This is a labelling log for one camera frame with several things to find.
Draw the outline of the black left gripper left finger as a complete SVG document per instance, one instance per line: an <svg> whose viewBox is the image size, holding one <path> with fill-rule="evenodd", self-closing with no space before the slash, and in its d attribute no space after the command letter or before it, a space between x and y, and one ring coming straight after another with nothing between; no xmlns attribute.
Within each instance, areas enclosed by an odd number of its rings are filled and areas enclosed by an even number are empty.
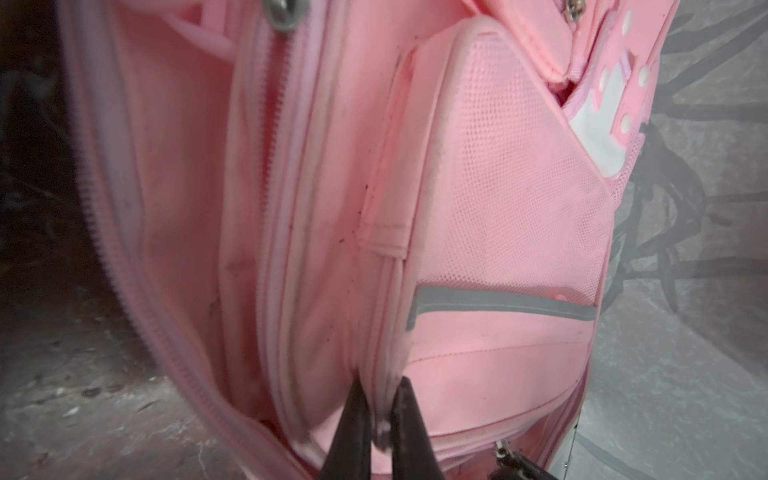
<svg viewBox="0 0 768 480"><path fill-rule="evenodd" d="M349 390L319 480L371 478L371 414L360 379Z"/></svg>

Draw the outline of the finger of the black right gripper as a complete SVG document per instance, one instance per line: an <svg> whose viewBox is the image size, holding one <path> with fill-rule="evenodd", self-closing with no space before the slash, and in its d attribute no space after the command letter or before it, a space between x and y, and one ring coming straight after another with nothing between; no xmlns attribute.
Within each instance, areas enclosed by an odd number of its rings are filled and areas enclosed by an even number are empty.
<svg viewBox="0 0 768 480"><path fill-rule="evenodd" d="M497 468L489 475L489 480L556 480L521 453L513 452L507 440L495 443L494 454Z"/></svg>

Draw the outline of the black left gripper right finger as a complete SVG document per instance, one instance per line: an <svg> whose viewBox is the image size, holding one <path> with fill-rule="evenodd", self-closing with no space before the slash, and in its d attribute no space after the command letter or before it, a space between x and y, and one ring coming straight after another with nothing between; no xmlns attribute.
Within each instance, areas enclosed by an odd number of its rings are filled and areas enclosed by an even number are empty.
<svg viewBox="0 0 768 480"><path fill-rule="evenodd" d="M444 480L411 381L403 376L391 412L392 478Z"/></svg>

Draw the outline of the pink backpack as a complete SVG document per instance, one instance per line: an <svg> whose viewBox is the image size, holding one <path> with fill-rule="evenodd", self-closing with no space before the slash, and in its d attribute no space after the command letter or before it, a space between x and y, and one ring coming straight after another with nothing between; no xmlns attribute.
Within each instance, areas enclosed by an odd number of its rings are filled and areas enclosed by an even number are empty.
<svg viewBox="0 0 768 480"><path fill-rule="evenodd" d="M249 479L349 390L392 478L547 472L584 401L674 1L61 1L80 189L128 317Z"/></svg>

